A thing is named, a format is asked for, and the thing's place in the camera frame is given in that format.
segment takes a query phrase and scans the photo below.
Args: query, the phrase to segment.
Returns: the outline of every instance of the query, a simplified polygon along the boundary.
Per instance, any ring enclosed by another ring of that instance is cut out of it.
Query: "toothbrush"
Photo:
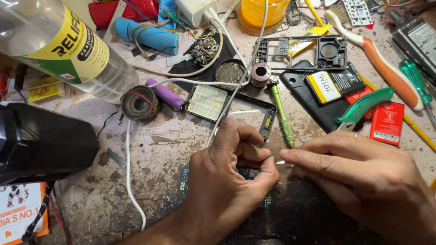
[[[421,97],[412,82],[383,58],[371,39],[358,36],[345,30],[345,28],[342,27],[338,16],[331,10],[325,12],[325,17],[330,24],[332,24],[342,35],[347,37],[348,40],[351,40],[363,48],[371,63],[410,107],[415,111],[420,111],[424,108]]]

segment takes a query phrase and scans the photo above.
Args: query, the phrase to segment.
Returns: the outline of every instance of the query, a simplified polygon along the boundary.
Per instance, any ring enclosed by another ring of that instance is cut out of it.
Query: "pcb cleaner bottle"
[[[139,83],[61,0],[0,0],[0,52],[110,103]]]

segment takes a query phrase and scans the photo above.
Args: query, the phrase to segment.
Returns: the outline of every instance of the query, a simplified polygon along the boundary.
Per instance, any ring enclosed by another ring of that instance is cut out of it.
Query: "hand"
[[[271,151],[254,146],[261,143],[255,128],[225,119],[213,144],[191,156],[184,208],[198,217],[194,226],[204,234],[192,244],[218,243],[260,207],[279,182]],[[245,180],[235,172],[242,166],[259,168],[260,173]]]
[[[435,244],[434,193],[409,154],[338,130],[280,156],[363,225],[401,243]]]

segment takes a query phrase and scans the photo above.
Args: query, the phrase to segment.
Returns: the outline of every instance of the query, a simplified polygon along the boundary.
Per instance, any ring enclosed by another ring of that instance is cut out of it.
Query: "green screwdriver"
[[[289,147],[294,147],[294,135],[292,134],[291,126],[289,125],[288,119],[286,118],[285,111],[283,110],[282,100],[280,99],[279,88],[277,87],[279,84],[278,79],[274,79],[272,82],[268,81],[266,86],[271,88],[272,95],[274,96],[274,100],[276,101],[277,109],[280,113],[280,124],[282,125],[283,132],[285,133],[286,142]]]
[[[418,72],[418,69],[416,68],[415,63],[413,60],[406,58],[406,56],[400,51],[398,46],[391,41],[391,39],[388,39],[388,42],[391,44],[391,46],[394,48],[395,52],[398,54],[398,56],[402,59],[402,61],[398,64],[401,72],[409,78],[409,80],[413,83],[416,90],[418,90],[419,95],[421,96],[422,103],[424,104],[424,109],[429,115],[430,121],[433,124],[433,127],[436,129],[436,117],[433,114],[431,108],[430,108],[430,102],[433,101],[433,98],[431,95],[429,95],[426,91],[426,87],[424,85],[424,82],[422,81],[421,75]]]

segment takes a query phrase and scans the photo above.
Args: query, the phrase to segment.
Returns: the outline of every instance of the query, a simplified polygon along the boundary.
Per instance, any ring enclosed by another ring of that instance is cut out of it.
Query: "small metal parts pile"
[[[197,40],[197,45],[192,50],[192,56],[195,58],[194,65],[206,66],[213,59],[218,51],[219,44],[212,38],[207,37],[204,40]]]

